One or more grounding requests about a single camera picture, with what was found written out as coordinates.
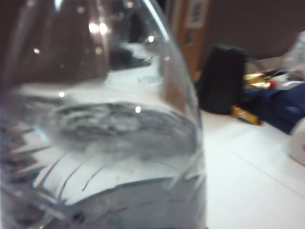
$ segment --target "clear glass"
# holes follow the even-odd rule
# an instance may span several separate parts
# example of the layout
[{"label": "clear glass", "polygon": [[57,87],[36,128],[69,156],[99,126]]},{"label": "clear glass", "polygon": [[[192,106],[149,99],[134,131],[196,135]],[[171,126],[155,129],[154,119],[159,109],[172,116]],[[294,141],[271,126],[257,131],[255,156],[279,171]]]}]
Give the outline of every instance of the clear glass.
[{"label": "clear glass", "polygon": [[154,1],[27,1],[1,81],[1,228],[205,228],[197,100]]}]

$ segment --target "gold wrapper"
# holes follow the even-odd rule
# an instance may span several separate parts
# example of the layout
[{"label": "gold wrapper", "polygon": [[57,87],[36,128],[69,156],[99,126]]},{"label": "gold wrapper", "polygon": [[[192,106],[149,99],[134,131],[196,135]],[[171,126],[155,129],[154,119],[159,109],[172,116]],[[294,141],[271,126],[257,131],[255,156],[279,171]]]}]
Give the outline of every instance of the gold wrapper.
[{"label": "gold wrapper", "polygon": [[268,89],[270,83],[268,82],[268,76],[263,73],[251,73],[244,76],[244,88],[263,88]]},{"label": "gold wrapper", "polygon": [[251,123],[253,125],[262,125],[262,122],[255,115],[251,114],[248,111],[240,108],[237,105],[231,106],[232,112],[231,116],[233,118],[238,118],[242,121],[246,121],[247,123]]}]

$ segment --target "white label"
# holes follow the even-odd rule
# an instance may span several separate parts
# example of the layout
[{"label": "white label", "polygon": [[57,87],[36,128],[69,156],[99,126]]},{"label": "white label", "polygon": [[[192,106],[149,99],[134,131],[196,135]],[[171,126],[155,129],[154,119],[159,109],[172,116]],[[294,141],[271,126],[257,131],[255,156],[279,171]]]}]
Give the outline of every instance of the white label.
[{"label": "white label", "polygon": [[207,0],[190,0],[185,19],[186,28],[200,29],[203,27],[206,5]]}]

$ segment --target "water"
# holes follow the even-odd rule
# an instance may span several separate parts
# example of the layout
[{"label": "water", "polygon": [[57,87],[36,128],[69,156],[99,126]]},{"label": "water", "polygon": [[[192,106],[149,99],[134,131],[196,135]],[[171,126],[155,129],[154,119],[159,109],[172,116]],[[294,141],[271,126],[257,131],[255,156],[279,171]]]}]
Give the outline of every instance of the water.
[{"label": "water", "polygon": [[11,98],[1,111],[3,229],[203,227],[202,154],[187,118],[142,104]]}]

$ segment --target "black object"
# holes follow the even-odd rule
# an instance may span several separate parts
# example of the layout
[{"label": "black object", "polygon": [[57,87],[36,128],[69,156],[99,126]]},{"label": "black object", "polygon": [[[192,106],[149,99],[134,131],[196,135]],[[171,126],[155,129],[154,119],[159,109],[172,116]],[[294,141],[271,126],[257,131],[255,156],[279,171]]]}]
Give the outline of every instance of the black object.
[{"label": "black object", "polygon": [[145,59],[132,56],[132,51],[120,46],[110,47],[110,69],[124,70],[129,68],[137,68],[149,66],[151,63]]},{"label": "black object", "polygon": [[226,44],[214,46],[195,85],[202,109],[230,114],[231,105],[240,103],[246,58],[247,52],[241,48]]}]

